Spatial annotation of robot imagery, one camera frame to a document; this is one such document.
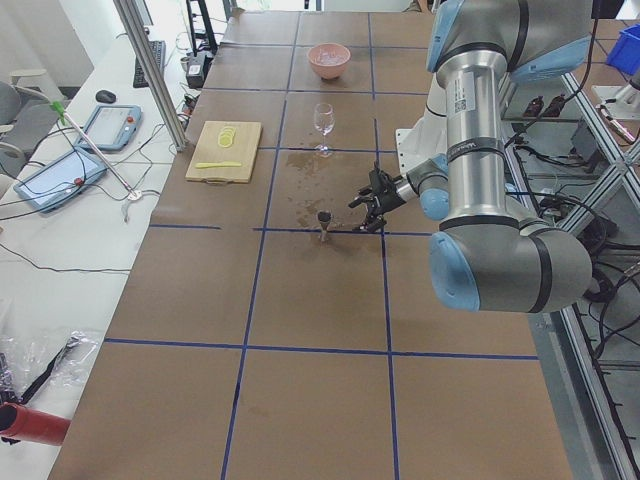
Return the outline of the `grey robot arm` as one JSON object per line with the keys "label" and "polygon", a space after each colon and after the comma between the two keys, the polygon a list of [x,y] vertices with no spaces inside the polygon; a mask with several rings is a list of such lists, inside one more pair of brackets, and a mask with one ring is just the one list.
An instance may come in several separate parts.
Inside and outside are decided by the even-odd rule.
{"label": "grey robot arm", "polygon": [[590,43],[588,1],[447,1],[427,57],[437,106],[399,142],[411,156],[397,177],[374,169],[356,196],[362,229],[411,199],[439,224],[429,243],[433,289],[469,311],[554,312],[592,276],[585,247],[507,194],[499,85],[578,68]]}

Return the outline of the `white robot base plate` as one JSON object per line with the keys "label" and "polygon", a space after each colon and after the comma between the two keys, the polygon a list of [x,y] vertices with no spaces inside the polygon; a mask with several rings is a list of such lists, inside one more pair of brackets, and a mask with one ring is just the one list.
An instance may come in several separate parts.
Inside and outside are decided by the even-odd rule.
{"label": "white robot base plate", "polygon": [[401,174],[405,174],[447,149],[445,129],[397,129],[396,150]]}

